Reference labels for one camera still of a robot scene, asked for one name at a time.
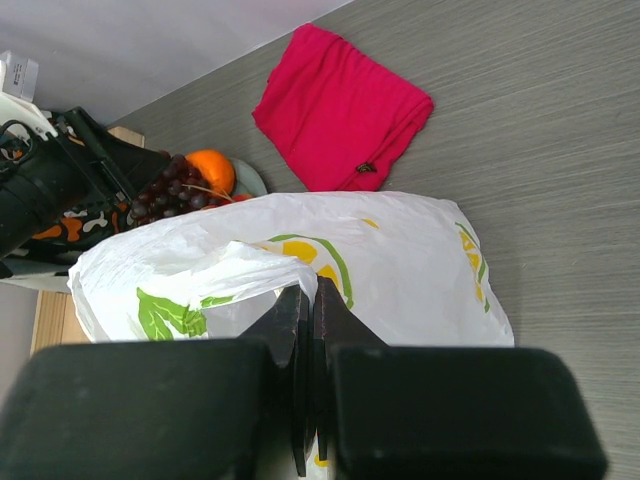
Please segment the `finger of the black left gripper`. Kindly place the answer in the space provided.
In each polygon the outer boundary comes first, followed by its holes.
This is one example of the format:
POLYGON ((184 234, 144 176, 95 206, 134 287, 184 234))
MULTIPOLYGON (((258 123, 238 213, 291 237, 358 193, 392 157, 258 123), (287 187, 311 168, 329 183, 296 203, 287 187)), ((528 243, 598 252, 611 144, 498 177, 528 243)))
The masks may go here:
POLYGON ((85 205, 117 205, 143 193, 169 166, 170 157, 116 138, 83 108, 61 114, 59 143, 79 171, 85 205))

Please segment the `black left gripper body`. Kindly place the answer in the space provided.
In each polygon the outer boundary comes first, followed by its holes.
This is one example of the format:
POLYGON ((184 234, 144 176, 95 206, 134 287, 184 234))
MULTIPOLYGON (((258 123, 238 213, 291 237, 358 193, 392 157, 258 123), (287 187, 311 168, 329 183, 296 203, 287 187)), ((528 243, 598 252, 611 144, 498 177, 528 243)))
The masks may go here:
POLYGON ((73 208, 110 202, 98 157, 67 136, 40 136, 19 120, 1 125, 19 141, 22 155, 1 156, 1 256, 6 257, 73 208))

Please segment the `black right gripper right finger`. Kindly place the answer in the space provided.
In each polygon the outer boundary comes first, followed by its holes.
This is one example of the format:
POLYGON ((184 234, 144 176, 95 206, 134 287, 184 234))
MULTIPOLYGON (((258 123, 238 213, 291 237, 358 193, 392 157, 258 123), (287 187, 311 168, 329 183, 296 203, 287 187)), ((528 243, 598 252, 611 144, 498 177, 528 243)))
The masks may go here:
POLYGON ((577 382, 533 348, 389 346, 320 278, 318 457, 333 479, 601 479, 577 382))

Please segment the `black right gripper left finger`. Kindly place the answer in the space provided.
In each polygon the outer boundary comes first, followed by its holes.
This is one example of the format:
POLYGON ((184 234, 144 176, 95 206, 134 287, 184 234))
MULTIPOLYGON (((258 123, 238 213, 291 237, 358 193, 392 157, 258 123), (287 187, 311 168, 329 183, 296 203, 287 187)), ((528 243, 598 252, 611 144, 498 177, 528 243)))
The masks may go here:
POLYGON ((235 339, 39 351, 1 410, 2 477, 303 477, 308 320, 291 286, 235 339))

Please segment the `dark purple grape bunch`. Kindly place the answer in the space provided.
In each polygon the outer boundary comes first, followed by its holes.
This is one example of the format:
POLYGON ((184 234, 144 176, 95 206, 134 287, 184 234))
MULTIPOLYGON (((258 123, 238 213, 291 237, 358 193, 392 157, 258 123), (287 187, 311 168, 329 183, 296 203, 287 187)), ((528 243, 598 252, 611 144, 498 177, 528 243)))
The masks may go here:
POLYGON ((222 197, 184 155, 174 155, 162 173, 131 203, 138 226, 218 206, 222 197))

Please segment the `white lemon print plastic bag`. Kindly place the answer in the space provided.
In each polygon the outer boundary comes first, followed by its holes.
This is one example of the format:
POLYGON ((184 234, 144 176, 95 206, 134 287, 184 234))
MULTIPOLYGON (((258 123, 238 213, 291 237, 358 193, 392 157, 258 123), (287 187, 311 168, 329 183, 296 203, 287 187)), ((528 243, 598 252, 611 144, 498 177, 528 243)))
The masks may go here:
POLYGON ((161 220, 82 254, 67 285, 90 340, 157 341, 237 337, 322 279, 390 345, 515 343, 469 220, 402 192, 271 194, 161 220))

